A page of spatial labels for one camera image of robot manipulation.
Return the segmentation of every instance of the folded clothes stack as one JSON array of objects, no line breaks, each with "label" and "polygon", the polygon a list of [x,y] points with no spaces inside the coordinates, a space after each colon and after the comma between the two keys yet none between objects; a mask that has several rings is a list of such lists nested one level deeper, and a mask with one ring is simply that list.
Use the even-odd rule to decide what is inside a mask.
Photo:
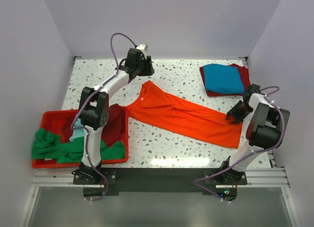
[{"label": "folded clothes stack", "polygon": [[249,70],[236,64],[208,64],[200,68],[200,73],[209,97],[242,96],[251,84]]}]

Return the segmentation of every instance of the dark red cloth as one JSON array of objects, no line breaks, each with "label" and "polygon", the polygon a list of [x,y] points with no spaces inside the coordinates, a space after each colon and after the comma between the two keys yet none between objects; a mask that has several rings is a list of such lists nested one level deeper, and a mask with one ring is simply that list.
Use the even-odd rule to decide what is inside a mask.
[{"label": "dark red cloth", "polygon": [[61,140],[62,143],[70,142],[70,138],[73,134],[73,131],[70,129],[70,127],[71,127],[71,124],[72,124],[74,118],[75,118],[75,116],[67,117],[65,123],[61,127],[61,133],[64,137],[64,141]]},{"label": "dark red cloth", "polygon": [[[250,82],[250,75],[249,75],[249,70],[245,67],[241,67],[237,64],[231,64],[229,66],[233,66],[233,67],[236,67],[237,70],[239,71],[239,74],[240,74],[240,77],[241,77],[241,81],[243,83],[243,86],[244,86],[244,90],[246,91],[247,87],[249,85],[251,85],[251,82]],[[202,76],[202,80],[203,80],[203,83],[204,83],[204,87],[205,87],[205,77],[204,77],[204,68],[203,67],[200,67],[200,72],[201,72],[201,76]],[[243,94],[230,94],[230,95],[226,95],[226,94],[220,94],[220,93],[215,93],[215,92],[211,92],[211,91],[207,91],[206,90],[206,94],[209,96],[209,97],[218,97],[218,96],[243,96]]]},{"label": "dark red cloth", "polygon": [[108,124],[103,128],[102,139],[104,143],[111,147],[114,143],[125,136],[126,108],[114,104],[109,108]]}]

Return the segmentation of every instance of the orange shirt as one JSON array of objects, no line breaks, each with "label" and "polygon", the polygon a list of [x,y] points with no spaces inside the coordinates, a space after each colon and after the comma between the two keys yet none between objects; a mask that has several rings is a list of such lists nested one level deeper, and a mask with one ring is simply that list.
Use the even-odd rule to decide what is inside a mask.
[{"label": "orange shirt", "polygon": [[151,81],[142,85],[129,116],[141,122],[226,148],[238,148],[242,124],[226,114],[163,92]]}]

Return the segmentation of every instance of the red plastic bin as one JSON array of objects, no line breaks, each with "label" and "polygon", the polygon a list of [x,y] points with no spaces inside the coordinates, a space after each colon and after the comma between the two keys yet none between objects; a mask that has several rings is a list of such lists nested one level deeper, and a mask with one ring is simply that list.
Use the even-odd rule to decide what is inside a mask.
[{"label": "red plastic bin", "polygon": [[[123,159],[115,159],[115,160],[103,160],[102,164],[109,164],[109,163],[120,163],[120,162],[126,162],[129,159],[129,114],[128,109],[126,107],[123,107],[125,110],[125,133],[122,133],[119,140],[124,144],[126,148],[126,157]],[[62,133],[63,127],[68,126],[70,127],[70,124],[72,123],[77,110],[62,110],[62,111],[49,111],[44,113],[43,119],[41,122],[40,127],[50,131],[54,134],[61,135],[61,142],[66,142],[66,138]],[[62,167],[75,167],[78,166],[79,162],[75,163],[57,163],[55,159],[51,160],[44,160],[44,159],[34,159],[32,162],[33,168],[62,168]]]}]

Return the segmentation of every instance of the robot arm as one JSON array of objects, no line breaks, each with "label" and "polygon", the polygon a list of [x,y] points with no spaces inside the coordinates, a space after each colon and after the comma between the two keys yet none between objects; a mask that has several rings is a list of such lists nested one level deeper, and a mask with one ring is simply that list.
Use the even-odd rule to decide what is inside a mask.
[{"label": "robot arm", "polygon": [[[285,129],[289,120],[290,112],[280,109]],[[282,118],[278,111],[261,93],[260,86],[250,85],[243,95],[243,101],[239,101],[228,113],[227,118],[232,117],[231,123],[243,122],[244,118],[254,112],[251,122],[246,130],[246,142],[238,149],[238,151],[229,156],[219,168],[220,171],[233,166],[227,172],[216,176],[219,182],[224,184],[233,184],[239,182],[243,177],[248,165],[260,154],[256,151],[262,151],[274,147],[280,140],[281,133],[285,129],[282,128]],[[254,153],[250,157],[244,159],[248,154]]]},{"label": "robot arm", "polygon": [[86,141],[87,131],[84,131],[84,154],[79,169],[90,178],[96,178],[97,174],[92,169],[88,156],[96,169],[101,167],[100,142],[103,127],[109,119],[109,99],[136,76],[151,76],[154,73],[151,57],[146,54],[147,48],[147,45],[142,44],[129,49],[128,56],[121,61],[118,72],[114,72],[101,84],[93,88],[85,87],[82,91],[79,109],[84,107],[86,99],[93,92],[105,85],[91,98],[79,117],[82,125],[89,130],[88,141]]}]

